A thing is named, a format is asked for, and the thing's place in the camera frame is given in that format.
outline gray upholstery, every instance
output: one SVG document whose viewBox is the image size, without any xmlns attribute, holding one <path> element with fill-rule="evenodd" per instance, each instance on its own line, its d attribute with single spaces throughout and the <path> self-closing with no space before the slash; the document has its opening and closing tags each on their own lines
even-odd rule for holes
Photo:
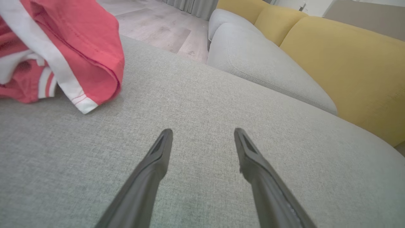
<svg viewBox="0 0 405 228">
<path fill-rule="evenodd" d="M 231 23 L 215 33 L 207 64 L 337 114 L 328 94 L 277 45 Z"/>
<path fill-rule="evenodd" d="M 151 227 L 258 227 L 242 127 L 318 227 L 405 223 L 405 158 L 330 113 L 130 38 L 120 95 L 87 115 L 63 95 L 0 102 L 0 227 L 93 227 L 165 128 Z"/>
<path fill-rule="evenodd" d="M 245 18 L 243 18 L 237 14 L 231 13 L 229 11 L 223 10 L 223 9 L 216 9 L 211 14 L 211 17 L 209 18 L 209 22 L 208 22 L 208 39 L 210 41 L 212 41 L 215 31 L 223 23 L 226 23 L 226 22 L 246 28 L 248 30 L 251 30 L 252 32 L 255 32 L 255 33 L 263 36 L 262 32 L 259 31 L 252 23 L 250 23 Z"/>
</svg>

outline red cloth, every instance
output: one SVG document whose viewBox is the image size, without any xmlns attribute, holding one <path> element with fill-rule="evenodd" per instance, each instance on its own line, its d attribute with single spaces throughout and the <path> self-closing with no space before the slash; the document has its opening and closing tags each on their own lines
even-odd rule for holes
<svg viewBox="0 0 405 228">
<path fill-rule="evenodd" d="M 83 113 L 117 96 L 124 53 L 114 16 L 94 0 L 8 3 L 0 5 L 0 15 L 8 25 L 0 21 L 0 64 L 18 52 L 33 53 L 20 58 L 11 81 L 0 87 L 0 95 L 34 102 L 53 94 L 50 87 L 55 77 Z M 48 66 L 53 74 L 44 73 Z"/>
</svg>

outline curtain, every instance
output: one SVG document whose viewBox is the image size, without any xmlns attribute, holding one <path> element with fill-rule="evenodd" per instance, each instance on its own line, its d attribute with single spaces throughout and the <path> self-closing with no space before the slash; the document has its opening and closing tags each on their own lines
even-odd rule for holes
<svg viewBox="0 0 405 228">
<path fill-rule="evenodd" d="M 217 7 L 217 3 L 218 0 L 167 0 L 167 4 L 206 21 Z"/>
</svg>

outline gray sofa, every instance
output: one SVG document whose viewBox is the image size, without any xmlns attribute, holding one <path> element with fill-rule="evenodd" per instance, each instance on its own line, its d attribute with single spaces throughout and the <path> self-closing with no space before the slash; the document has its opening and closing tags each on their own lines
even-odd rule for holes
<svg viewBox="0 0 405 228">
<path fill-rule="evenodd" d="M 165 128 L 151 227 L 258 227 L 239 173 L 242 127 L 318 227 L 405 223 L 405 158 L 333 114 L 122 37 L 123 89 L 81 114 L 61 93 L 0 102 L 0 226 L 93 227 Z"/>
</svg>

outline laminate flooring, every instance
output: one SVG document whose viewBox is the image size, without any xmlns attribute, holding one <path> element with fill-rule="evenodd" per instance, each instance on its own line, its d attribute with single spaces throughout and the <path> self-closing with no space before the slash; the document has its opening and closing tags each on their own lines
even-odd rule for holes
<svg viewBox="0 0 405 228">
<path fill-rule="evenodd" d="M 206 63 L 208 21 L 161 0 L 98 0 L 119 22 L 119 33 Z"/>
</svg>

